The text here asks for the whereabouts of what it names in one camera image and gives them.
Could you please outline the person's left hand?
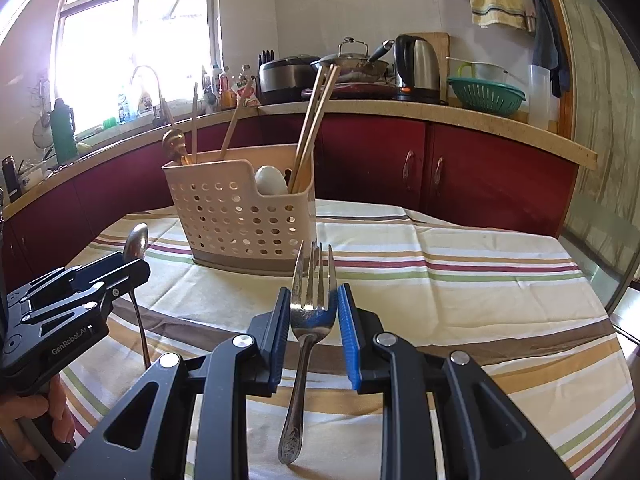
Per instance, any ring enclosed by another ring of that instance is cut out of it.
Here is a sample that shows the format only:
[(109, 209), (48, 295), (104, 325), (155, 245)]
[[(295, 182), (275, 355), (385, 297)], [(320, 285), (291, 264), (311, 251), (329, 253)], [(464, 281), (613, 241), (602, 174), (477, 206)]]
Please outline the person's left hand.
[(63, 443), (73, 441), (75, 423), (66, 404), (66, 393), (60, 376), (53, 376), (49, 386), (46, 396), (35, 394), (21, 398), (15, 394), (4, 394), (1, 397), (1, 433), (22, 462), (36, 460), (40, 453), (21, 430), (17, 422), (21, 418), (35, 419), (48, 414), (52, 417), (55, 439)]

